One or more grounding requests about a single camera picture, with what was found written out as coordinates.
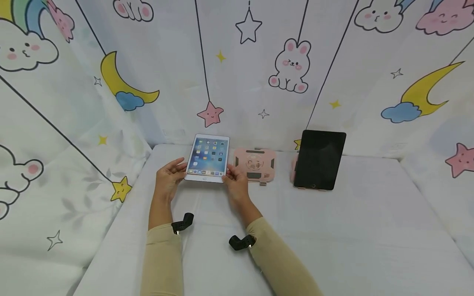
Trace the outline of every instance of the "yellow crescent moon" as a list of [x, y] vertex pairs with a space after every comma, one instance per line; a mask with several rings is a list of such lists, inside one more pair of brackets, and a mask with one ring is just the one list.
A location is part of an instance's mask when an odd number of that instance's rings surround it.
[[129, 92], [134, 94], [137, 97], [142, 98], [145, 103], [152, 103], [156, 101], [160, 95], [160, 91], [154, 92], [143, 92], [129, 86], [123, 79], [120, 77], [120, 74], [117, 72], [117, 64], [115, 59], [117, 57], [117, 52], [111, 52], [106, 55], [102, 63], [100, 63], [100, 72], [102, 72], [102, 77], [110, 88], [110, 91], [116, 95], [119, 91]]
[[464, 62], [446, 66], [424, 76], [407, 89], [407, 91], [401, 97], [401, 102], [410, 102], [413, 103], [413, 105], [418, 106], [419, 110], [421, 110], [421, 114], [419, 116], [424, 116], [435, 112], [448, 101], [438, 105], [431, 104], [428, 101], [429, 92], [436, 85], [436, 83], [438, 83], [443, 77], [448, 75], [452, 70], [462, 63]]

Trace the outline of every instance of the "tablet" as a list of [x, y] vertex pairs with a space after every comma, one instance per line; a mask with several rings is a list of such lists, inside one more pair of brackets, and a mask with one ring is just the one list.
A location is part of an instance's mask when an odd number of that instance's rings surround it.
[[185, 180], [223, 183], [227, 171], [229, 137], [197, 134], [189, 155]]
[[334, 189], [345, 141], [346, 133], [303, 131], [293, 185]]

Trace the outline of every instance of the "blue cloud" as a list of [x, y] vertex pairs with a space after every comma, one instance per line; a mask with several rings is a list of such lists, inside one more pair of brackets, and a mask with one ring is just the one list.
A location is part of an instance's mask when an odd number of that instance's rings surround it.
[[420, 116], [421, 110], [411, 102], [403, 102], [395, 107], [390, 107], [382, 111], [381, 115], [385, 119], [390, 119], [392, 123], [412, 121]]
[[142, 107], [145, 102], [141, 97], [137, 97], [133, 93], [119, 91], [115, 98], [125, 111], [133, 111], [137, 107]]

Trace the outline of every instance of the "arm sleeve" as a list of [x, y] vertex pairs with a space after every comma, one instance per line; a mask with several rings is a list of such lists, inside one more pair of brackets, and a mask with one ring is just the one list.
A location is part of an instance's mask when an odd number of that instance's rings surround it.
[[171, 224], [147, 233], [140, 296], [183, 296], [181, 237]]
[[256, 238], [250, 253], [277, 296], [322, 296], [309, 271], [262, 217], [247, 232]]

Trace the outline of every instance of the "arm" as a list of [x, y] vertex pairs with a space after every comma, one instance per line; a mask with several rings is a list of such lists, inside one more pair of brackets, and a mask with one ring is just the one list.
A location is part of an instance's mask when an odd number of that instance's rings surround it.
[[182, 296], [181, 237], [174, 234], [171, 201], [186, 175], [177, 159], [156, 172], [155, 192], [148, 217], [140, 296]]
[[240, 215], [247, 232], [256, 239], [250, 249], [277, 296], [322, 296], [318, 285], [295, 253], [263, 218], [248, 195], [248, 180], [232, 165], [223, 178], [229, 201]]

